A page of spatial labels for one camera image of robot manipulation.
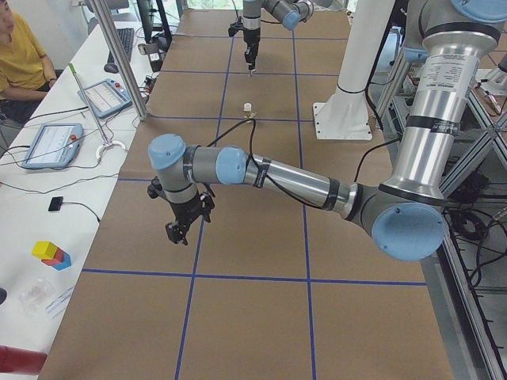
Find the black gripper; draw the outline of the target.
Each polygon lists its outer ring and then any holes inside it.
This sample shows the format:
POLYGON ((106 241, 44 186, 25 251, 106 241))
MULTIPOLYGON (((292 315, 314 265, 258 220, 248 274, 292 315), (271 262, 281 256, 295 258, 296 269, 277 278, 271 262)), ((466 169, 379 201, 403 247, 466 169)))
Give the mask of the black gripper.
POLYGON ((254 72, 256 70, 256 59, 260 44, 260 23, 255 22, 251 24, 246 21, 231 23, 228 28, 229 37, 235 36, 237 32, 243 33, 243 40, 246 43, 244 57, 248 65, 248 71, 254 72))
POLYGON ((205 222, 211 221, 210 214, 215 208, 213 200, 215 193, 208 184, 204 187, 206 188, 204 192, 199 192, 194 183, 180 190, 165 190, 157 177, 153 178, 147 186, 147 194, 150 198, 160 197, 170 204, 175 220, 167 223, 165 229, 167 237, 174 244, 188 244, 187 232, 199 217, 202 217, 205 222))

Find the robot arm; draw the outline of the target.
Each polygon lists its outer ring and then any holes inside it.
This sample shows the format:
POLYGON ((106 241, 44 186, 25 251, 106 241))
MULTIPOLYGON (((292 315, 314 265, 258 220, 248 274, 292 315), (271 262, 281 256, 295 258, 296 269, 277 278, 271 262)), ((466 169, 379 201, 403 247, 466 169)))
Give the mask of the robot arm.
POLYGON ((299 169, 236 146, 189 145, 175 134, 156 137, 148 147, 156 175, 147 192, 172 209, 168 238, 184 244, 193 222, 209 219, 212 194, 201 192, 200 184, 250 184, 339 214, 397 260, 432 255, 446 233, 440 180, 478 66, 497 46, 505 20, 503 1, 409 3, 405 55, 425 64, 391 175, 378 185, 346 184, 317 174, 314 166, 299 169))
POLYGON ((314 13, 312 1, 243 1, 242 15, 236 14, 236 20, 228 28, 229 37, 243 33, 246 43, 244 53, 249 74, 256 69, 256 59, 261 42, 261 11, 265 10, 284 28, 292 31, 300 22, 306 22, 314 13))

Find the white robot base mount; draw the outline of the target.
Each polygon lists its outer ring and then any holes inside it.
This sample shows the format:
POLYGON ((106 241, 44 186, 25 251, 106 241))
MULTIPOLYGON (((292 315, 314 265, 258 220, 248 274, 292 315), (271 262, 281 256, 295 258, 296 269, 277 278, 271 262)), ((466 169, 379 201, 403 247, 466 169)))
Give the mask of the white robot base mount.
POLYGON ((394 0, 357 2, 336 91, 325 103, 313 104, 318 139, 372 139, 367 85, 394 5, 394 0))

